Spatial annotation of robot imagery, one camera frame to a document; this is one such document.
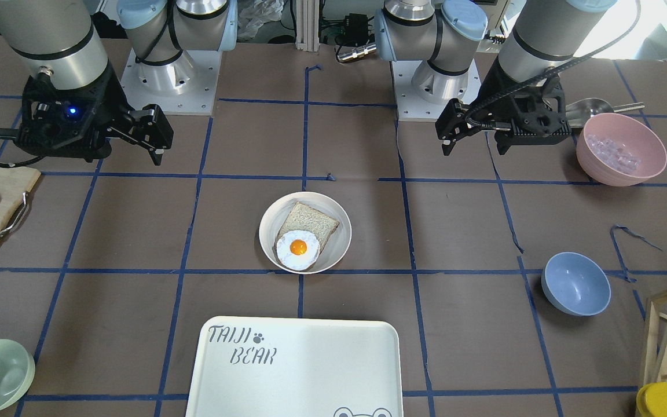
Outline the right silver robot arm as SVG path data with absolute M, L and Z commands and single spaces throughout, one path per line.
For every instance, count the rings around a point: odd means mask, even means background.
M 191 50 L 236 45 L 236 1 L 119 1 L 138 80 L 156 96 L 202 87 Z M 44 158 L 88 163 L 111 154 L 110 140 L 146 149 L 162 162 L 174 129 L 161 106 L 135 108 L 82 1 L 0 1 L 0 34 L 29 69 L 18 129 L 0 129 L 0 168 Z

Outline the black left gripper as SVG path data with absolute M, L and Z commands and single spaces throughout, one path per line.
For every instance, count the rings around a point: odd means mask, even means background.
M 473 134 L 467 122 L 468 106 L 449 100 L 435 122 L 442 153 L 449 156 L 456 143 Z M 540 86 L 527 86 L 499 98 L 472 115 L 472 120 L 489 125 L 500 155 L 511 146 L 555 145 L 572 134 L 566 119 L 566 96 L 559 76 Z

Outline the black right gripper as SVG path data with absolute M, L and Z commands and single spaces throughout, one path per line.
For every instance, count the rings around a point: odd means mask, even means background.
M 113 65 L 90 84 L 56 89 L 44 75 L 30 76 L 22 93 L 22 120 L 16 146 L 42 158 L 91 162 L 111 153 L 107 139 L 146 149 L 154 166 L 172 147 L 174 129 L 157 104 L 133 110 Z

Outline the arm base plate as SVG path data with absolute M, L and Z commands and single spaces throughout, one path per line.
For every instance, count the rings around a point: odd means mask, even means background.
M 221 51 L 185 51 L 160 67 L 136 63 L 131 50 L 120 79 L 128 103 L 137 110 L 156 104 L 167 115 L 211 116 L 222 56 Z
M 392 61 L 394 93 L 401 122 L 434 122 L 452 98 L 476 100 L 481 81 L 475 61 L 458 76 L 437 73 L 426 61 Z

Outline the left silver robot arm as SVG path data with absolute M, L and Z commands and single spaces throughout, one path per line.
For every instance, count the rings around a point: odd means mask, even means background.
M 466 104 L 458 91 L 489 17 L 471 1 L 386 1 L 374 17 L 378 55 L 417 61 L 411 85 L 428 102 L 444 105 L 435 122 L 442 152 L 461 139 L 492 130 L 497 150 L 555 145 L 571 135 L 559 74 L 582 63 L 575 56 L 613 1 L 527 1 L 490 66 L 477 97 Z

